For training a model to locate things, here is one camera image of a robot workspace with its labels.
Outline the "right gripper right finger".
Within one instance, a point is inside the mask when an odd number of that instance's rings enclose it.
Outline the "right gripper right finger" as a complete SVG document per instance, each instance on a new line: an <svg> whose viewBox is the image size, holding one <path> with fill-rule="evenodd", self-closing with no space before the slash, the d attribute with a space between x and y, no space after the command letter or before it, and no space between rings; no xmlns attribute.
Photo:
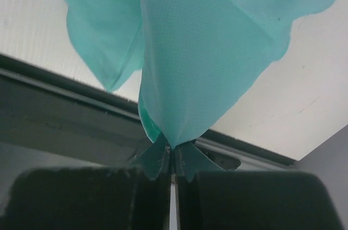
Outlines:
<svg viewBox="0 0 348 230"><path fill-rule="evenodd" d="M174 149L179 229L342 229L322 181L296 171L226 171L190 142Z"/></svg>

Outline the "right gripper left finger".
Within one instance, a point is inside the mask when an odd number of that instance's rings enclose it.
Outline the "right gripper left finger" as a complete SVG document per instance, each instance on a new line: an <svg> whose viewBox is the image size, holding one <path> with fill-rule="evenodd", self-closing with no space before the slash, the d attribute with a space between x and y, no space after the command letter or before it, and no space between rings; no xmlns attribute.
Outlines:
<svg viewBox="0 0 348 230"><path fill-rule="evenodd" d="M124 167L26 171L3 203L1 229L168 229L170 165L160 135Z"/></svg>

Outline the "teal t shirt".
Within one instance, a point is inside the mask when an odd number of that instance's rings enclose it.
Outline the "teal t shirt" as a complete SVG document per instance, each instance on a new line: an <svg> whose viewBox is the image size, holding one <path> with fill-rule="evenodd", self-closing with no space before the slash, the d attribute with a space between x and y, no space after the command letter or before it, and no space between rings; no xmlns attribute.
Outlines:
<svg viewBox="0 0 348 230"><path fill-rule="evenodd" d="M335 0L65 0L72 46L108 91L141 70L150 140L195 140L289 47L292 23Z"/></svg>

